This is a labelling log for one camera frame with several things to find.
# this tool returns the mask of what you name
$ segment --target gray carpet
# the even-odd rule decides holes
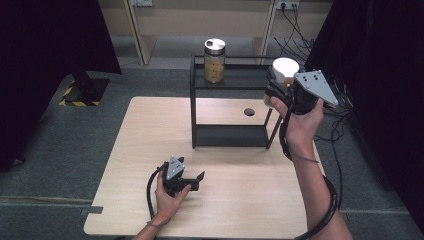
[[[128,104],[134,96],[188,97],[189,71],[123,69],[123,75],[90,75],[111,79],[100,106],[59,106],[71,81],[65,78],[29,140],[26,162],[0,173],[0,239],[117,237],[86,235],[83,210],[95,196]],[[262,98],[263,93],[218,91],[200,96]],[[318,135],[330,138],[336,120],[338,116],[327,114]],[[316,144],[338,190],[331,143]],[[347,123],[335,147],[343,173],[342,212],[355,239],[424,239],[397,194],[384,190],[376,179]]]

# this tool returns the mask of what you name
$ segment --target hand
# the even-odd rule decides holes
[[[163,224],[168,222],[178,211],[181,203],[190,192],[191,185],[187,185],[175,198],[169,196],[163,186],[163,171],[159,172],[157,177],[157,188],[155,191],[157,214],[152,219],[154,224]]]
[[[271,97],[271,103],[284,119],[288,109],[287,106],[276,97]],[[304,115],[291,115],[286,132],[286,140],[291,150],[302,154],[305,150],[309,152],[312,149],[314,136],[324,117],[322,109],[323,100],[319,99],[311,112]]]

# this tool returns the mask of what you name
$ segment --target floor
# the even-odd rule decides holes
[[[83,227],[126,106],[133,96],[188,97],[189,58],[203,53],[206,39],[160,38],[150,63],[141,66],[132,37],[112,36],[123,74],[90,73],[111,79],[99,107],[58,106],[71,81],[65,78],[29,141],[27,161],[0,173],[0,238],[116,239],[88,236]],[[225,41],[227,55],[253,54],[249,39]],[[278,44],[270,43],[268,55],[280,53]],[[340,114],[326,113],[316,141],[327,177],[337,190],[339,169],[331,143],[325,139]],[[344,121],[338,130],[342,135],[335,142],[343,176],[341,211],[355,239],[424,239],[397,194],[379,183],[362,155],[354,129]]]

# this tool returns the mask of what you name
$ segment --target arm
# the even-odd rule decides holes
[[[177,213],[181,203],[190,192],[191,185],[188,185],[177,197],[173,198],[169,196],[163,187],[162,175],[163,171],[160,171],[157,177],[157,188],[155,191],[157,214],[153,217],[150,223],[133,238],[133,240],[154,239],[160,229]]]
[[[284,116],[287,106],[278,98],[272,97],[275,109]],[[326,214],[330,206],[330,193],[315,160],[313,139],[323,119],[323,101],[320,99],[315,108],[305,115],[292,115],[288,124],[286,139],[292,155],[297,179],[305,204],[308,229],[312,229]],[[352,239],[349,228],[337,210],[331,221],[311,239]]]

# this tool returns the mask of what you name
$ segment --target black metal shelf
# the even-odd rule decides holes
[[[227,124],[197,124],[196,122],[196,90],[265,90],[268,84],[267,73],[269,65],[226,64],[224,79],[211,83],[205,79],[203,63],[196,59],[203,56],[192,56],[190,66],[190,105],[192,147],[222,146],[222,147],[269,147],[281,123],[279,116],[271,137],[268,137],[267,124],[272,110],[268,110],[263,125],[227,125]],[[267,58],[267,57],[227,57],[234,58]]]

